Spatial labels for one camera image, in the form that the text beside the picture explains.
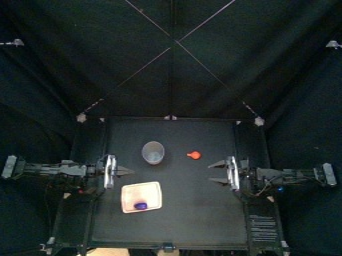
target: cable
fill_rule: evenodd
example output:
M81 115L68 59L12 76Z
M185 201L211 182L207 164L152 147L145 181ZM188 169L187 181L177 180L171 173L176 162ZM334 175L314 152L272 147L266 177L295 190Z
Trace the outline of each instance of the cable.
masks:
M50 211L49 211L48 201L46 201L46 194L48 194L49 185L50 185L50 181L48 182L48 184L45 186L44 203L45 203L45 208L46 208L46 213L48 213L48 234L49 234L49 237L50 237L52 236Z
M271 182L274 180L279 179L279 178L282 178L282 175L272 177L268 181L266 180L264 187L262 188L262 190L256 194L252 194L252 195L259 196L266 191L266 189L271 187Z

